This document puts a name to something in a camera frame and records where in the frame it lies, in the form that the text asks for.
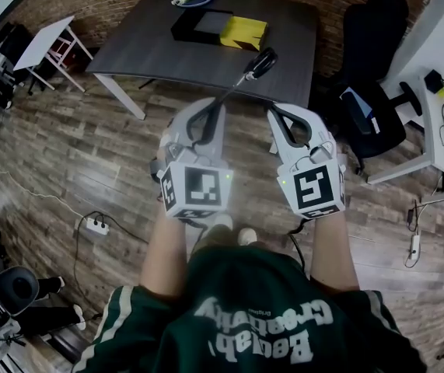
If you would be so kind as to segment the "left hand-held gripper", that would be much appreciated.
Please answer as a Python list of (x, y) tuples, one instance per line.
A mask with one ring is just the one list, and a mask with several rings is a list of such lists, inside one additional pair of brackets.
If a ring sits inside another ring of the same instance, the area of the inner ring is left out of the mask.
[[(166, 216), (183, 221), (204, 220), (227, 208), (233, 171), (222, 160), (226, 108), (215, 98), (194, 101), (172, 120), (160, 139), (160, 157), (151, 161), (160, 185)], [(201, 138), (191, 128), (205, 118)]]

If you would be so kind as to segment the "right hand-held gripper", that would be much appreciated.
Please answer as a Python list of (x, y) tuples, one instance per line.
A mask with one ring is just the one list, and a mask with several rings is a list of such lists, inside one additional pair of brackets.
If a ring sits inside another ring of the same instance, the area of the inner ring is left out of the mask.
[[(304, 144), (295, 141), (285, 118), (306, 130)], [(281, 159), (277, 181), (292, 211), (316, 219), (345, 209), (344, 166), (336, 142), (321, 117), (290, 103), (274, 103), (267, 111)]]

